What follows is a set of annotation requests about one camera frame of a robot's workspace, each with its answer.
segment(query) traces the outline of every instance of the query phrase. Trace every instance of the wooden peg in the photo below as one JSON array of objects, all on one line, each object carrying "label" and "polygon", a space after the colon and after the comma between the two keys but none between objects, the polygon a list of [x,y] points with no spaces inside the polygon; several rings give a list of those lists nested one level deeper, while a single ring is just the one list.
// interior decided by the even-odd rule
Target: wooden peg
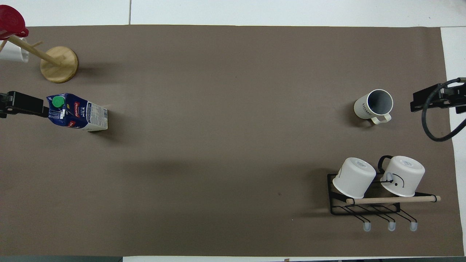
[{"label": "wooden peg", "polygon": [[4,48],[5,45],[7,44],[7,41],[8,41],[8,40],[3,40],[3,42],[0,44],[0,52],[3,50],[3,48]]},{"label": "wooden peg", "polygon": [[18,36],[12,35],[8,38],[8,41],[28,51],[29,53],[36,55],[51,64],[54,64],[55,66],[60,66],[60,62],[57,61],[55,58],[47,55],[46,53],[38,49],[35,49],[32,45],[28,44],[26,41],[21,40]]},{"label": "wooden peg", "polygon": [[346,203],[350,205],[357,204],[383,204],[383,203],[408,203],[408,202],[435,202],[440,201],[440,196],[415,196],[415,197],[377,197],[347,199]]},{"label": "wooden peg", "polygon": [[36,46],[41,45],[41,44],[43,44],[43,43],[44,43],[43,41],[39,41],[39,42],[37,42],[37,43],[31,45],[31,47],[36,47]]}]

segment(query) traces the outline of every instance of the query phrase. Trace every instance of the black mount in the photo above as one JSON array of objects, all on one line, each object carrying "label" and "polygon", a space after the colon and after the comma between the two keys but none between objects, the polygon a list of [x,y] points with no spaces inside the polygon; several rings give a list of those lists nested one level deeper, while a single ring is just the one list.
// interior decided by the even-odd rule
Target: black mount
[{"label": "black mount", "polygon": [[48,107],[44,106],[44,100],[20,92],[0,93],[0,118],[16,114],[48,117]]},{"label": "black mount", "polygon": [[[422,110],[427,97],[439,86],[440,83],[431,87],[422,89],[412,94],[413,101],[411,102],[411,112]],[[432,99],[428,108],[440,107],[449,108],[456,107],[456,113],[461,114],[466,112],[466,83],[454,86],[451,88],[442,88]]]}]

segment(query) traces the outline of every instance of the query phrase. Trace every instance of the mug rack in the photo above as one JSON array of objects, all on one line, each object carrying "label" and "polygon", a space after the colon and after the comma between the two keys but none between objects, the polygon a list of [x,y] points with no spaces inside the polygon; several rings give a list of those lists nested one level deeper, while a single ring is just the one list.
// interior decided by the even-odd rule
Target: mug rack
[{"label": "mug rack", "polygon": [[[391,183],[392,181],[379,181],[380,175],[383,175],[382,162],[391,156],[382,156],[380,158],[376,178],[372,181],[371,187],[380,183]],[[338,192],[334,187],[332,180],[337,174],[327,174],[327,188],[329,193],[329,207],[332,215],[352,215],[363,222],[364,231],[368,232],[371,229],[371,221],[366,217],[373,215],[388,222],[388,230],[394,231],[396,227],[396,220],[393,216],[399,216],[409,221],[409,228],[411,231],[416,231],[418,228],[418,221],[406,211],[401,209],[401,203],[407,202],[438,202],[441,200],[440,196],[415,192],[412,197],[375,197],[375,198],[361,198],[354,199]]]}]

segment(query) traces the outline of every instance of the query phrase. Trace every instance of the brown mat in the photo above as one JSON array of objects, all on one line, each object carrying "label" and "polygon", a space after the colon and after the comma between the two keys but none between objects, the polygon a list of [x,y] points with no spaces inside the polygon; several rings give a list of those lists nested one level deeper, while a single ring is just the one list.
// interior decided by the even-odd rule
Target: brown mat
[{"label": "brown mat", "polygon": [[[72,48],[78,74],[49,83],[39,59],[0,61],[1,91],[74,93],[109,109],[107,131],[0,119],[1,255],[463,255],[451,141],[423,133],[412,93],[445,80],[439,28],[95,26],[30,28]],[[392,121],[352,111],[372,89]],[[448,110],[432,110],[435,134]],[[328,211],[345,158],[421,162],[394,232]]]}]

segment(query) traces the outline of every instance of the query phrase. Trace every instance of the white mug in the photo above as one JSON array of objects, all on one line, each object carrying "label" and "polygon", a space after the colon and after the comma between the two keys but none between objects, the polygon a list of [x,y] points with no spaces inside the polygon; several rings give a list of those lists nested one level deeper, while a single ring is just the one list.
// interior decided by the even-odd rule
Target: white mug
[{"label": "white mug", "polygon": [[392,108],[393,98],[383,89],[372,90],[354,103],[356,115],[362,119],[371,119],[374,124],[390,121]]},{"label": "white mug", "polygon": [[347,158],[332,183],[344,195],[360,199],[364,197],[375,176],[376,170],[366,161]]},{"label": "white mug", "polygon": [[0,59],[27,63],[29,61],[29,52],[7,41],[2,51],[0,51]]},{"label": "white mug", "polygon": [[392,157],[380,181],[388,191],[402,197],[414,196],[425,169],[418,161],[404,156]]}]

